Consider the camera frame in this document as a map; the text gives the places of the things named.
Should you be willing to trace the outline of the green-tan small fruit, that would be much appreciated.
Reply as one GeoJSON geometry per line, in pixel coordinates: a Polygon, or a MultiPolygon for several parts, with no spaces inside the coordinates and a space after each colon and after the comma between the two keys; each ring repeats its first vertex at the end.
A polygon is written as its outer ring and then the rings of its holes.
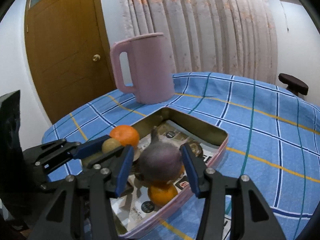
{"type": "Polygon", "coordinates": [[[117,139],[109,138],[103,142],[101,146],[101,151],[103,154],[106,154],[108,152],[111,152],[112,150],[115,150],[120,146],[122,146],[122,144],[117,139]]]}

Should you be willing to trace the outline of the small orange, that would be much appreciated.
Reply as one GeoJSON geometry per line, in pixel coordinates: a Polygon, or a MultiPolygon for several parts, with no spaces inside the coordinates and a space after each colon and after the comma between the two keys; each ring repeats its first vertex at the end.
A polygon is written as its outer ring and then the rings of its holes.
{"type": "Polygon", "coordinates": [[[118,140],[123,146],[131,145],[134,148],[138,146],[140,141],[138,131],[129,125],[119,125],[115,127],[109,136],[118,140]]]}

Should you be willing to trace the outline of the dark brown fruit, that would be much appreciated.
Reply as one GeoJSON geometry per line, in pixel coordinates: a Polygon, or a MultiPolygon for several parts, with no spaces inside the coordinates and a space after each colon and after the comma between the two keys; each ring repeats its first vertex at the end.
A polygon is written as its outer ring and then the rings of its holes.
{"type": "Polygon", "coordinates": [[[203,157],[203,149],[201,147],[201,145],[198,142],[189,142],[189,147],[191,148],[193,154],[195,155],[195,157],[197,158],[202,158],[203,157]]]}

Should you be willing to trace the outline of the purple onion-shaped fruit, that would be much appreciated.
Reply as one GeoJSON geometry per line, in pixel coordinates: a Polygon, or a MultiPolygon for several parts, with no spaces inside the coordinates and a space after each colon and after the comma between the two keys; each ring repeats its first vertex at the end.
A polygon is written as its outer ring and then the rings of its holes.
{"type": "Polygon", "coordinates": [[[167,184],[169,181],[175,181],[182,166],[180,149],[169,142],[161,141],[156,126],[152,128],[150,135],[150,144],[138,158],[144,180],[150,184],[167,184]]]}

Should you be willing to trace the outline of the large orange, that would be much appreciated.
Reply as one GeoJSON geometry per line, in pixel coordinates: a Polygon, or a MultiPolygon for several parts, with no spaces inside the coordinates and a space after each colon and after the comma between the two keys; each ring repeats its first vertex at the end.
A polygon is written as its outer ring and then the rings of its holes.
{"type": "Polygon", "coordinates": [[[182,166],[181,166],[181,169],[180,169],[180,174],[179,174],[179,176],[180,176],[180,177],[183,176],[184,173],[185,173],[185,168],[184,168],[184,165],[182,165],[182,166]]]}

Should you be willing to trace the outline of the blue checked tablecloth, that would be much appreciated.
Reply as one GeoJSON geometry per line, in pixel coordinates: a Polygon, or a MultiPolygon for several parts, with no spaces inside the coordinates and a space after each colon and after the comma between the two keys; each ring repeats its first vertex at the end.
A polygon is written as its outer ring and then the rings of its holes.
{"type": "MultiPolygon", "coordinates": [[[[164,106],[191,114],[228,133],[218,171],[236,178],[249,175],[286,239],[295,239],[319,202],[319,106],[244,77],[198,72],[173,79],[176,94],[168,101],[143,105],[134,95],[114,90],[67,112],[44,133],[42,143],[93,140],[164,106]]],[[[195,239],[203,205],[204,199],[193,195],[142,239],[195,239]]]]}

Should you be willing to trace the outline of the brown wooden door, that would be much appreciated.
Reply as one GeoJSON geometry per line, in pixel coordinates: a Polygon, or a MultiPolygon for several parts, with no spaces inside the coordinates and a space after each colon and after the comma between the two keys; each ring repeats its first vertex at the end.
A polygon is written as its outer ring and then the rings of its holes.
{"type": "Polygon", "coordinates": [[[50,122],[115,89],[101,0],[27,0],[24,30],[31,76],[50,122]]]}

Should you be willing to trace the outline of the brass door knob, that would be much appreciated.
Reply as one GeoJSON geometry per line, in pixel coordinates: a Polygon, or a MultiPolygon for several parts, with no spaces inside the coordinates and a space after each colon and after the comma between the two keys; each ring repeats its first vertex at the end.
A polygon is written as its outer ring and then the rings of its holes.
{"type": "Polygon", "coordinates": [[[99,61],[101,59],[101,56],[99,55],[99,54],[95,54],[93,57],[92,57],[92,60],[94,61],[94,62],[97,62],[97,61],[99,61]]]}

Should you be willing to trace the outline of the pink plastic pitcher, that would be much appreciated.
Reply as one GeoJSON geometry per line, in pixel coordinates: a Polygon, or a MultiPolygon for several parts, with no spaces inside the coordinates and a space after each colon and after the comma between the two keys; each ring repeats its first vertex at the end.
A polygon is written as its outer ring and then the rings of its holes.
{"type": "Polygon", "coordinates": [[[163,33],[136,36],[114,43],[110,59],[116,87],[142,104],[156,104],[175,94],[167,41],[163,33]],[[127,53],[132,85],[125,85],[120,55],[127,53]]]}

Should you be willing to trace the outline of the dark round stool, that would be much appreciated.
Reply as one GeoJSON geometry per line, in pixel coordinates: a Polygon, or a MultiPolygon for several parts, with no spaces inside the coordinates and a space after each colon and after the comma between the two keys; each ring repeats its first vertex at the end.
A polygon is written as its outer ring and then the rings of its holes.
{"type": "Polygon", "coordinates": [[[303,96],[307,96],[309,87],[302,80],[285,73],[280,73],[278,75],[278,79],[281,83],[287,85],[287,90],[291,93],[299,96],[300,94],[303,96]]]}

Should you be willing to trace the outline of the pink floral curtain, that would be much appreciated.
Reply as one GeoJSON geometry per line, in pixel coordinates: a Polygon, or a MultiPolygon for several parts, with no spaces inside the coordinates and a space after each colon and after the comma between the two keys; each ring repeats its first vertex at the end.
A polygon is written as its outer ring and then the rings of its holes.
{"type": "Polygon", "coordinates": [[[119,0],[127,37],[163,33],[172,71],[277,79],[277,34],[267,0],[119,0]]]}

